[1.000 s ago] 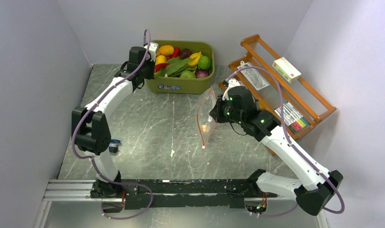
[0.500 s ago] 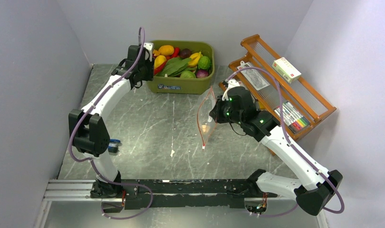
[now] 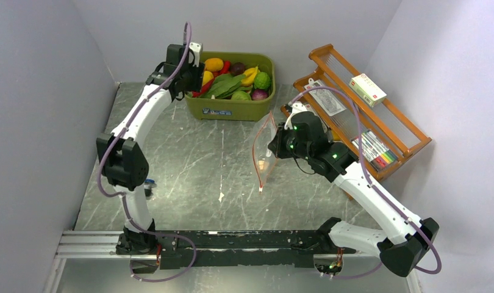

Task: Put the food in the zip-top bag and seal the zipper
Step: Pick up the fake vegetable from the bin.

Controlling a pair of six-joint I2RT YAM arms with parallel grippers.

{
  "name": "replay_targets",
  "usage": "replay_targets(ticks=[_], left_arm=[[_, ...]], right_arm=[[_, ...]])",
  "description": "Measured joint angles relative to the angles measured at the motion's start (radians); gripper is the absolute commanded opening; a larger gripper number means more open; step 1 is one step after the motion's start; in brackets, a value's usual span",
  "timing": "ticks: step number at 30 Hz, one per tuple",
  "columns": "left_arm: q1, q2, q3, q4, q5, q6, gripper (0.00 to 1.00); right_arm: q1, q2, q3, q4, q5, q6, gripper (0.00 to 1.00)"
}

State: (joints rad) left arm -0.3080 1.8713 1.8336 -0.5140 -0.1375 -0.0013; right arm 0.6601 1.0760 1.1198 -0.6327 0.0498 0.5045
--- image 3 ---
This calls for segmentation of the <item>clear zip top bag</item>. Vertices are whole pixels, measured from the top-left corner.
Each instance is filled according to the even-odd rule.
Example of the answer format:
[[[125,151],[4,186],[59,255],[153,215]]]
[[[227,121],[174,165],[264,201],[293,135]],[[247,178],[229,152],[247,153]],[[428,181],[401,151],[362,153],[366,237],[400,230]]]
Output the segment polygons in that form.
[[[270,142],[276,137],[276,133],[277,124],[272,111],[256,122],[251,131],[251,162],[254,167],[253,174],[255,174],[260,194],[263,192],[268,177],[277,162],[276,156],[268,148]]]

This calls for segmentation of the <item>green custard apple toy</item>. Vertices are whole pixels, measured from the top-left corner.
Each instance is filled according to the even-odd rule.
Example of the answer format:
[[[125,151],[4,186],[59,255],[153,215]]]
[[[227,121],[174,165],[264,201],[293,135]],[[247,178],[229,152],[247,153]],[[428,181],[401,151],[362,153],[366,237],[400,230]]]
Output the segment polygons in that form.
[[[271,85],[271,76],[261,71],[256,74],[253,85],[256,89],[267,90]]]

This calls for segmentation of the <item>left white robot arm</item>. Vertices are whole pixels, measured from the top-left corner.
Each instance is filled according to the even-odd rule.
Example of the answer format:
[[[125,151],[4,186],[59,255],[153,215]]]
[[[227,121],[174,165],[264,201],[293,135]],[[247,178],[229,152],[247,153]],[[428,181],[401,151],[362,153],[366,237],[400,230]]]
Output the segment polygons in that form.
[[[146,202],[149,163],[142,148],[159,115],[185,93],[200,90],[204,72],[202,51],[200,43],[169,45],[166,60],[146,78],[130,112],[112,131],[96,139],[98,187],[106,197],[119,197],[126,215],[116,245],[118,255],[145,255],[159,247]]]

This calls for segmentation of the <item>red chili pepper toy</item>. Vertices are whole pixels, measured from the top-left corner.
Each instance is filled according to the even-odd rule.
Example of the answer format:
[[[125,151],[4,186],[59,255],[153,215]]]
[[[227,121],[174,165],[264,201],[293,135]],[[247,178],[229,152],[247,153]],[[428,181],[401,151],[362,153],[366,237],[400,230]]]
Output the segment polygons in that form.
[[[215,81],[215,78],[211,79],[210,81],[208,81],[206,84],[204,84],[201,88],[201,90],[199,92],[193,92],[192,93],[192,97],[193,98],[199,98],[200,96],[202,96],[203,94],[205,94],[209,88],[211,88],[212,84],[214,83]]]

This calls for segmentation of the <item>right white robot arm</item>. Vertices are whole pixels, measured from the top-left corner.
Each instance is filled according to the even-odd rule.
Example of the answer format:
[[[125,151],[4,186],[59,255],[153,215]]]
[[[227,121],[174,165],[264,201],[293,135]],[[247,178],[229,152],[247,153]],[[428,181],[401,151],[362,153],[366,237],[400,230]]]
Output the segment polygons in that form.
[[[317,243],[326,253],[352,248],[380,259],[389,271],[407,277],[428,252],[438,256],[433,241],[439,224],[414,214],[365,169],[363,162],[341,142],[330,142],[322,121],[311,112],[290,116],[276,126],[268,149],[278,159],[303,159],[312,172],[347,192],[378,223],[378,230],[331,218],[318,229]]]

